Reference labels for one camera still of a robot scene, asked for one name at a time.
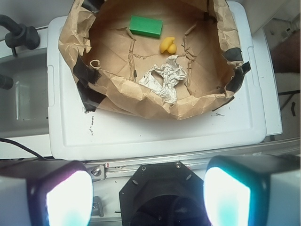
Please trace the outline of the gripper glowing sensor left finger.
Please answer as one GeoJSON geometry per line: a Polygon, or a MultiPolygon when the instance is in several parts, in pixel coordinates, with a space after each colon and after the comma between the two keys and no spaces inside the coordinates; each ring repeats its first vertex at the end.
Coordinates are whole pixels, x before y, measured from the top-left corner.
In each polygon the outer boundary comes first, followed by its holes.
{"type": "Polygon", "coordinates": [[[2,226],[87,226],[93,182],[80,161],[1,161],[2,226]]]}

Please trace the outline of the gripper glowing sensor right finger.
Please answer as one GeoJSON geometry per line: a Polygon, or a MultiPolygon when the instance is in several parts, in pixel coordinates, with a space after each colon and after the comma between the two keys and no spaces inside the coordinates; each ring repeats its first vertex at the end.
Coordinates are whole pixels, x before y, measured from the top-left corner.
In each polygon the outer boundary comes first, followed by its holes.
{"type": "Polygon", "coordinates": [[[213,226],[299,226],[301,158],[297,155],[218,155],[204,177],[213,226]]]}

